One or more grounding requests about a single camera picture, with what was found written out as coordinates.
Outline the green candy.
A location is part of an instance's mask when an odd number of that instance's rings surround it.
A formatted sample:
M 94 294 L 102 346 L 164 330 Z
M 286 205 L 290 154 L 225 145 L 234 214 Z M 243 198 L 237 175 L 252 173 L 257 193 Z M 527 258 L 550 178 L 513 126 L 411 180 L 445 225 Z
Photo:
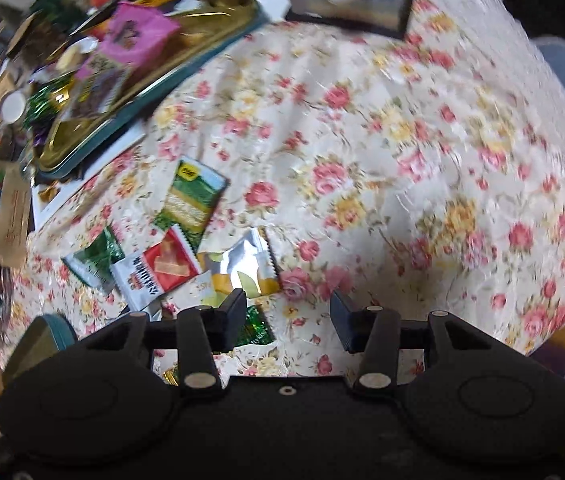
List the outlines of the green candy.
M 247 344 L 266 346 L 266 344 L 271 344 L 274 341 L 275 336 L 262 310 L 256 304 L 247 306 L 246 322 L 240 330 L 236 346 L 246 346 Z

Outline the red white hawthorn snack packet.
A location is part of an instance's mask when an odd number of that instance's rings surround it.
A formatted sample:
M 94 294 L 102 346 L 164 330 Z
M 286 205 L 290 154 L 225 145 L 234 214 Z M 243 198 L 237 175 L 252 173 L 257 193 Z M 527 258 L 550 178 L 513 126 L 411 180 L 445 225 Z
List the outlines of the red white hawthorn snack packet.
M 140 312 L 202 273 L 180 226 L 168 229 L 160 243 L 115 262 L 111 274 L 133 312 Z

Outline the silver yellow pastry packet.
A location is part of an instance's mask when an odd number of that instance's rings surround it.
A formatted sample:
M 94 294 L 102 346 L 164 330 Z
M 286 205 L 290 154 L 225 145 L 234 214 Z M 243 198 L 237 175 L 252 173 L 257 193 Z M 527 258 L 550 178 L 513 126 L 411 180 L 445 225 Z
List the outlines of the silver yellow pastry packet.
M 218 307 L 235 289 L 248 299 L 281 291 L 272 250 L 263 228 L 251 228 L 221 252 L 197 254 L 202 273 L 169 292 L 163 301 L 174 313 L 195 306 Z

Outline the green white snack packet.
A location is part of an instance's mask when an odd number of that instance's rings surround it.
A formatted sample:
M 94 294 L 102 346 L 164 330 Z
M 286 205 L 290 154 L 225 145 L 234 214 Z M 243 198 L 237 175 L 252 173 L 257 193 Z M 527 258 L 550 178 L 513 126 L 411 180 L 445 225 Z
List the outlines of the green white snack packet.
M 111 226 L 105 226 L 87 247 L 67 255 L 62 261 L 84 285 L 109 295 L 115 287 L 111 268 L 124 257 Z

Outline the green yellow seaweed packet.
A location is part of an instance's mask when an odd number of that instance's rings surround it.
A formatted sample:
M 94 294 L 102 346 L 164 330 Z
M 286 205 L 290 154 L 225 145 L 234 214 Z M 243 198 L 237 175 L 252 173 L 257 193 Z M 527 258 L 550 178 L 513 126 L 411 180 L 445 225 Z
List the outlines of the green yellow seaweed packet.
M 196 252 L 228 183 L 214 169 L 183 155 L 153 224 L 162 231 L 177 224 Z

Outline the gold candy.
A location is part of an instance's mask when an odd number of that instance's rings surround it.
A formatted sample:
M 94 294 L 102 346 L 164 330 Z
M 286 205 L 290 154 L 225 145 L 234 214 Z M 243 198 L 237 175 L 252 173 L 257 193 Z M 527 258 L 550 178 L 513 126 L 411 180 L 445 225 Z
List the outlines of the gold candy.
M 168 385 L 171 386 L 179 385 L 178 368 L 176 366 L 164 370 L 164 372 L 162 373 L 162 377 L 164 382 L 166 382 Z

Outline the empty gold tin tray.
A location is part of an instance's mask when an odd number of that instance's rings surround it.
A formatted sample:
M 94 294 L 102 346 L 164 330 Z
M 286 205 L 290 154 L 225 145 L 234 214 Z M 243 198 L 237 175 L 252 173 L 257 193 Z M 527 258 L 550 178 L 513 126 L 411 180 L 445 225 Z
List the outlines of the empty gold tin tray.
M 73 346 L 76 341 L 74 328 L 62 314 L 36 316 L 7 361 L 2 373 L 4 386 L 43 360 Z

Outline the floral tablecloth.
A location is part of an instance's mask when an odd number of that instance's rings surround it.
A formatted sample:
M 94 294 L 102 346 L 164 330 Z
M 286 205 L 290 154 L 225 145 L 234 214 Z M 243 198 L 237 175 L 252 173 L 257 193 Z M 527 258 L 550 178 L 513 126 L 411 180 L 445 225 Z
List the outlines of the floral tablecloth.
M 525 354 L 565 325 L 565 92 L 499 1 L 415 0 L 404 40 L 280 22 L 175 89 L 28 237 L 0 363 L 36 316 L 87 336 L 122 312 L 63 259 L 104 228 L 156 244 L 185 155 L 228 180 L 201 249 L 261 228 L 282 284 L 258 300 L 273 342 L 221 356 L 224 376 L 351 375 L 336 290 L 448 310 Z

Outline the white board under tray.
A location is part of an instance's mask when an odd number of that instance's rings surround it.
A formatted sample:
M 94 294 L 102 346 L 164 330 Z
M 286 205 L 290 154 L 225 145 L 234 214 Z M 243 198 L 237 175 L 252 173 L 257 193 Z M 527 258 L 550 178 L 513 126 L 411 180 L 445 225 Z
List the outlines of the white board under tray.
M 50 185 L 38 184 L 32 188 L 32 211 L 34 230 L 41 229 L 56 211 L 66 203 L 89 179 L 109 165 L 110 162 L 140 142 L 146 135 L 146 122 L 138 119 L 122 133 L 114 133 L 103 148 L 97 148 L 70 174 L 68 180 L 52 181 Z

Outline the clear packet of nuts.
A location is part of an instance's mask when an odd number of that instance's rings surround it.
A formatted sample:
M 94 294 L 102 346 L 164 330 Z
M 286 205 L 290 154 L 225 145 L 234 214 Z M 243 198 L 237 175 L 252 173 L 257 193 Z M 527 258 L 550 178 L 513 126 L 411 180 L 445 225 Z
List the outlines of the clear packet of nuts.
M 66 119 L 86 119 L 110 110 L 133 67 L 104 54 L 93 54 L 78 70 L 66 109 Z

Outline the gold tin tray with sweets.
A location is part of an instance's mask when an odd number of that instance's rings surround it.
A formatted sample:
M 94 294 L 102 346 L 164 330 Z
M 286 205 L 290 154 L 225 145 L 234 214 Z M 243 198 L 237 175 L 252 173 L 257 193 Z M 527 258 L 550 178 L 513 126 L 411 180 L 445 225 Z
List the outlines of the gold tin tray with sweets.
M 266 22 L 256 0 L 205 4 L 168 16 L 182 26 L 180 44 L 156 68 L 130 86 L 103 113 L 71 118 L 64 110 L 57 117 L 42 154 L 35 161 L 36 170 L 44 179 L 65 178 L 145 108 L 167 96 L 210 58 Z

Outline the white jar lid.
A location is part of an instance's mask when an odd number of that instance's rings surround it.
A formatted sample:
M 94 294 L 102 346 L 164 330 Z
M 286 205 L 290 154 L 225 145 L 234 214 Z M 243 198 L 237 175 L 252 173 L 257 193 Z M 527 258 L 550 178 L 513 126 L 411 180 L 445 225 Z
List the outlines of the white jar lid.
M 20 122 L 26 112 L 28 97 L 20 90 L 13 90 L 5 94 L 0 101 L 0 118 L 7 125 Z

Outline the pink snack packet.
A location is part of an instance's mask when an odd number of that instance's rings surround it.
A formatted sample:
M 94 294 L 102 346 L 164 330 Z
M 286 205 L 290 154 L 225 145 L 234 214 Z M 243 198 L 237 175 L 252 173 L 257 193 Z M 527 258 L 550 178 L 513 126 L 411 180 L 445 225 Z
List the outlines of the pink snack packet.
M 155 61 L 165 44 L 180 32 L 179 21 L 160 10 L 122 1 L 116 7 L 97 52 L 133 68 Z

